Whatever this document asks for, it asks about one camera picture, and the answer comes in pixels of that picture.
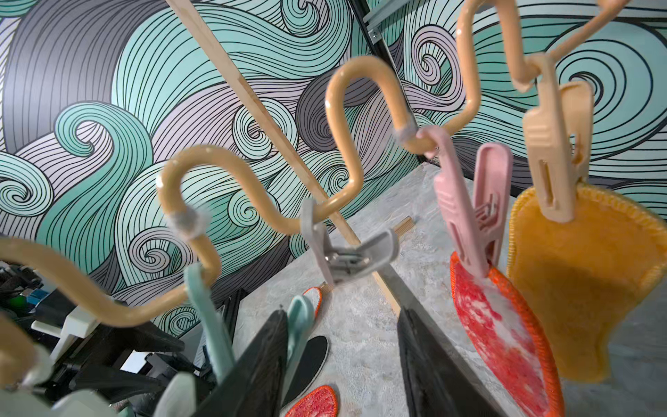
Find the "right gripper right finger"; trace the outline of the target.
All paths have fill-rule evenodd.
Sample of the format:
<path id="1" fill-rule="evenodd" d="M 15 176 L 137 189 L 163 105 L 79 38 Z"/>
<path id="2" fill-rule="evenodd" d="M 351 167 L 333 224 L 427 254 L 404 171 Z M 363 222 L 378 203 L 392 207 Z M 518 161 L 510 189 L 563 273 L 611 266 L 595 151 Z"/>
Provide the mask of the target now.
<path id="1" fill-rule="evenodd" d="M 498 416 L 411 309 L 398 322 L 401 368 L 411 416 Z"/>

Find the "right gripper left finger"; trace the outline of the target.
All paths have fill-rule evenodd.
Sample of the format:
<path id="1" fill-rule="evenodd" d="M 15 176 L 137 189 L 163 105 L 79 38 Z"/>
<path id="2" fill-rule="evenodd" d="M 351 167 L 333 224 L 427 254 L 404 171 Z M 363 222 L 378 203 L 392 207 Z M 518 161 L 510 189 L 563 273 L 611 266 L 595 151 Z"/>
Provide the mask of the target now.
<path id="1" fill-rule="evenodd" d="M 194 417 L 277 416 L 288 356 L 288 315 L 279 309 L 264 323 L 222 384 Z"/>

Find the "black insole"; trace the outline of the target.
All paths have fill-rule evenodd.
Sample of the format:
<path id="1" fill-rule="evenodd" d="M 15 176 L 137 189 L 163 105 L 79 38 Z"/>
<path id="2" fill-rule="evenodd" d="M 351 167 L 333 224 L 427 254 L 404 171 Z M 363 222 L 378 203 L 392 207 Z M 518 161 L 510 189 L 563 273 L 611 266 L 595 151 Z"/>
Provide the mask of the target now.
<path id="1" fill-rule="evenodd" d="M 286 408 L 288 404 L 298 399 L 307 391 L 319 373 L 321 373 L 328 359 L 328 353 L 329 340 L 326 336 L 317 335 L 307 342 L 302 359 L 300 359 L 295 376 L 282 403 L 282 408 Z"/>

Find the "red patterned insole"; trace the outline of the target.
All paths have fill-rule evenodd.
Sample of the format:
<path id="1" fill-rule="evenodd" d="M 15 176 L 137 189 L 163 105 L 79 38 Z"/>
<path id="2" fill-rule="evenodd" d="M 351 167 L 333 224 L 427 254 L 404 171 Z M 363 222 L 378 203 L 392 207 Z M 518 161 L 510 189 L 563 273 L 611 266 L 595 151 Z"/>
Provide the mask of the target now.
<path id="1" fill-rule="evenodd" d="M 336 417 L 339 404 L 334 389 L 328 385 L 317 387 L 292 406 L 286 417 Z"/>
<path id="2" fill-rule="evenodd" d="M 314 309 L 314 319 L 317 319 L 321 310 L 323 293 L 320 287 L 311 287 L 302 294 L 311 303 Z"/>
<path id="3" fill-rule="evenodd" d="M 550 343 L 519 290 L 495 267 L 485 278 L 450 258 L 453 303 L 486 366 L 527 416 L 564 416 L 565 401 Z"/>

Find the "red patterned insole front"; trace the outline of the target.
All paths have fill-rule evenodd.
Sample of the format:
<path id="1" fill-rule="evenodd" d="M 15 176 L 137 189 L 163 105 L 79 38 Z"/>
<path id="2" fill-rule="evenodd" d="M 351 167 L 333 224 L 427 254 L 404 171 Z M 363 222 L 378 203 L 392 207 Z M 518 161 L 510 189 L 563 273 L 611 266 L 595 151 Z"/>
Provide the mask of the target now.
<path id="1" fill-rule="evenodd" d="M 314 319 L 317 319 L 321 310 L 323 293 L 320 287 L 311 287 L 302 294 L 311 303 L 314 309 Z"/>

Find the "orange yellow insole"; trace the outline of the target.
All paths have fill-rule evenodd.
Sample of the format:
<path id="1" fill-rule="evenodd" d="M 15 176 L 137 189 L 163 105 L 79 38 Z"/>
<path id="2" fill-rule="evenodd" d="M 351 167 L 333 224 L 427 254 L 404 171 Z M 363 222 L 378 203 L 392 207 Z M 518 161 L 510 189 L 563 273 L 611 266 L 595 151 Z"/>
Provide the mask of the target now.
<path id="1" fill-rule="evenodd" d="M 575 217 L 545 218 L 535 188 L 512 206 L 507 277 L 540 320 L 563 378 L 602 382 L 615 328 L 666 275 L 666 222 L 625 196 L 577 187 Z"/>

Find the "curved wooden clip hanger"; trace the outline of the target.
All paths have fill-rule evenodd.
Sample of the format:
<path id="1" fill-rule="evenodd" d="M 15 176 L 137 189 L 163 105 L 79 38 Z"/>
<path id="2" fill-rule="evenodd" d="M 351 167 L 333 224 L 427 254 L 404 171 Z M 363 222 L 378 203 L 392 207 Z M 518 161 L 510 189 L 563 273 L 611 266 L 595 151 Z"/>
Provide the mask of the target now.
<path id="1" fill-rule="evenodd" d="M 167 227 L 161 171 L 196 132 L 211 149 L 246 163 L 282 215 L 310 189 L 340 190 L 348 166 L 337 149 L 306 139 L 294 109 L 267 115 L 278 135 L 266 150 L 236 133 L 254 108 L 203 111 L 206 93 L 230 93 L 175 12 L 145 3 L 29 2 L 13 19 L 3 74 L 1 258 L 49 278 L 98 321 L 128 328 L 186 300 L 182 269 L 202 261 L 204 280 L 241 266 L 249 253 L 287 239 L 258 215 L 227 171 L 197 163 L 182 194 L 214 208 L 214 227 L 194 241 Z M 10 100 L 16 94 L 16 100 Z"/>

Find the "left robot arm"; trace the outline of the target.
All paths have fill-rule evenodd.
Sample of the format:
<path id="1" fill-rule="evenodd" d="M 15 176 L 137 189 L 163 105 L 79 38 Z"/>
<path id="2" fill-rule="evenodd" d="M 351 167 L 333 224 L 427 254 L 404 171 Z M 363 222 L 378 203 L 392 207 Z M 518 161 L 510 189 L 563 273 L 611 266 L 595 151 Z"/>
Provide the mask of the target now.
<path id="1" fill-rule="evenodd" d="M 160 394 L 156 416 L 193 416 L 196 408 L 215 392 L 214 385 L 185 372 L 173 375 L 169 382 L 145 375 L 110 368 L 114 351 L 157 352 L 159 331 L 141 325 L 114 330 L 103 326 L 76 347 L 75 354 L 65 356 L 70 371 L 71 392 L 49 405 L 31 389 L 50 379 L 53 361 L 43 346 L 4 316 L 1 318 L 1 385 L 23 384 L 25 389 L 1 391 L 3 416 L 116 416 L 111 404 L 120 400 L 123 389 L 132 397 L 147 392 Z"/>

